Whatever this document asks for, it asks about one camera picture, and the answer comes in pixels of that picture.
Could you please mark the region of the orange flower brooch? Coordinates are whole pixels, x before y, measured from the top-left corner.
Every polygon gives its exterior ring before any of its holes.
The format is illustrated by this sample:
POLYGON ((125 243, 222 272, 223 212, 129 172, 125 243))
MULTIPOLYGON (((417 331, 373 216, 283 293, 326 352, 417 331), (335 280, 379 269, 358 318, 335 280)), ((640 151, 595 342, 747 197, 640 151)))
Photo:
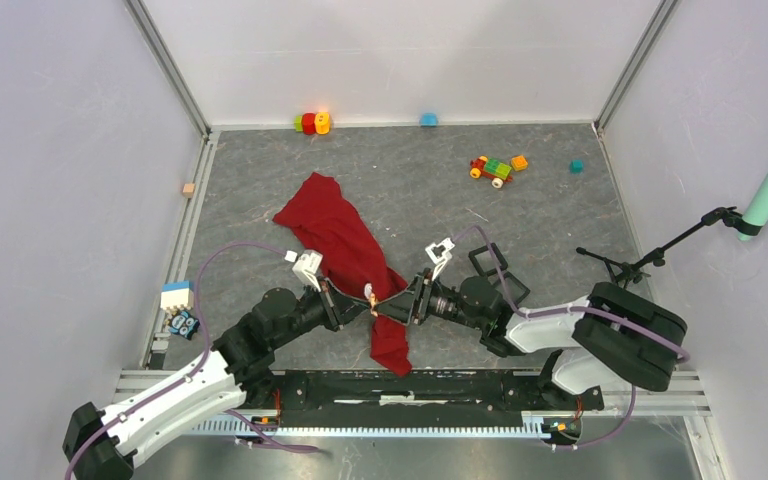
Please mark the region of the orange flower brooch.
POLYGON ((373 292, 373 287, 372 287, 371 283, 366 283, 364 285, 363 293, 364 293, 364 296, 365 296, 365 298, 366 298, 366 300, 367 300, 367 302, 369 304, 369 311, 370 311, 370 313, 374 317, 378 317, 379 316, 379 312, 377 311, 378 300, 377 300, 377 297, 376 297, 375 293, 373 292))

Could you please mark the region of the red garment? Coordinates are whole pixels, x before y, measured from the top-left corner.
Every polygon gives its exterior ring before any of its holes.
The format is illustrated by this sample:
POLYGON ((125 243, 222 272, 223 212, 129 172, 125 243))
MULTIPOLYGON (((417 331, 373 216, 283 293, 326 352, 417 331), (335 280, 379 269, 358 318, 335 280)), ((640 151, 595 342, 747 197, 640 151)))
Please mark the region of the red garment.
POLYGON ((312 173, 273 222, 290 229, 304 247, 322 254, 322 273, 346 294, 364 298, 365 287, 370 286, 376 299, 383 300, 407 287, 332 177, 312 173))

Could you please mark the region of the black square display box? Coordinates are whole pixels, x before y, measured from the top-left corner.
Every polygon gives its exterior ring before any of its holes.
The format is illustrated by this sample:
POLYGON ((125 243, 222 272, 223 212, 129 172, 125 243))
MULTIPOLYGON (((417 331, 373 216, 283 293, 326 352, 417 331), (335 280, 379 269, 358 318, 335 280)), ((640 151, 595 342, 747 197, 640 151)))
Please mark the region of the black square display box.
POLYGON ((530 295, 531 289, 509 271, 509 264, 495 242, 469 251, 468 259, 474 270, 500 293, 507 288, 517 307, 530 295))

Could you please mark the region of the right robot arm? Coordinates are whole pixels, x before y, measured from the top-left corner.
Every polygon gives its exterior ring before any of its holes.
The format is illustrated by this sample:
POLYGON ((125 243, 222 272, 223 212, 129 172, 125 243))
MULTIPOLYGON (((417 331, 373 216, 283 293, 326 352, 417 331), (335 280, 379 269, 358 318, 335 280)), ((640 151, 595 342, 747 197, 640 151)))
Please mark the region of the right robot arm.
POLYGON ((502 285, 472 276, 450 288, 420 274, 387 299, 366 296, 374 314, 402 324, 438 317, 475 329, 499 357, 554 352, 545 364, 549 374, 537 382, 540 400, 551 408, 617 381, 664 392, 676 365, 687 359, 685 320, 613 283, 598 282, 574 301, 537 309, 511 305, 502 285))

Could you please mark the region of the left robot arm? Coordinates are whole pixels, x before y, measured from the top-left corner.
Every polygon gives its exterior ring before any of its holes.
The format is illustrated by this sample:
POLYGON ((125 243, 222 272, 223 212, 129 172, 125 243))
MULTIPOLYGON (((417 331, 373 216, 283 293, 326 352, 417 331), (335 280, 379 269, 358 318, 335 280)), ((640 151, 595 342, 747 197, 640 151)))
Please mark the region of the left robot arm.
POLYGON ((330 280, 302 296, 275 288, 189 365, 119 403, 87 403, 63 441, 68 479, 130 479, 137 467, 197 424, 275 398, 278 348, 317 327, 338 331, 378 302, 370 286, 350 296, 330 280))

